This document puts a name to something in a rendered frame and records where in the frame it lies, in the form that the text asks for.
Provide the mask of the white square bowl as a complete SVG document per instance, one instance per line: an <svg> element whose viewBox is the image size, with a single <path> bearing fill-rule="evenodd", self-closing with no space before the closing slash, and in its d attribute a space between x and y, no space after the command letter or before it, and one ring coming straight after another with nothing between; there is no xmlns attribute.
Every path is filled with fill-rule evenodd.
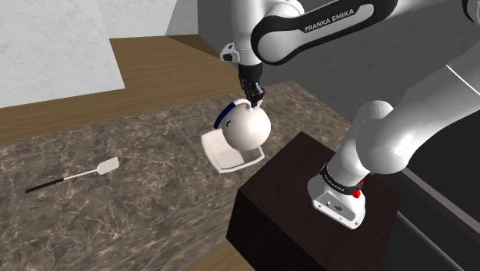
<svg viewBox="0 0 480 271"><path fill-rule="evenodd" d="M209 162L219 173L244 169L265 158L261 147L249 151L238 151L232 148L221 129L214 129L201 135L201 142Z"/></svg>

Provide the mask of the white round teapot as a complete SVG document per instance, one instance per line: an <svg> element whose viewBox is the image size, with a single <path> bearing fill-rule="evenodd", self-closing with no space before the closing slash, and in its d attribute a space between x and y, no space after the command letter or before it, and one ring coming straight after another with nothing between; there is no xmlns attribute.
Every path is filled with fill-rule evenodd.
<svg viewBox="0 0 480 271"><path fill-rule="evenodd" d="M238 151L260 147L269 137L271 122L260 105L252 106L247 99L230 102L213 125L221 129L226 142Z"/></svg>

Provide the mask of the dark robot stand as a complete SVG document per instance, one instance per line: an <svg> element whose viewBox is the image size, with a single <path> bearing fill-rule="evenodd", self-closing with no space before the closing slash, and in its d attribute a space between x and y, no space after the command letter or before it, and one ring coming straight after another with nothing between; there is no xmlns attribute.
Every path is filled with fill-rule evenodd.
<svg viewBox="0 0 480 271"><path fill-rule="evenodd" d="M226 238L255 271L382 271L401 195L367 176L362 224L327 217L308 181L333 154L300 132L238 189Z"/></svg>

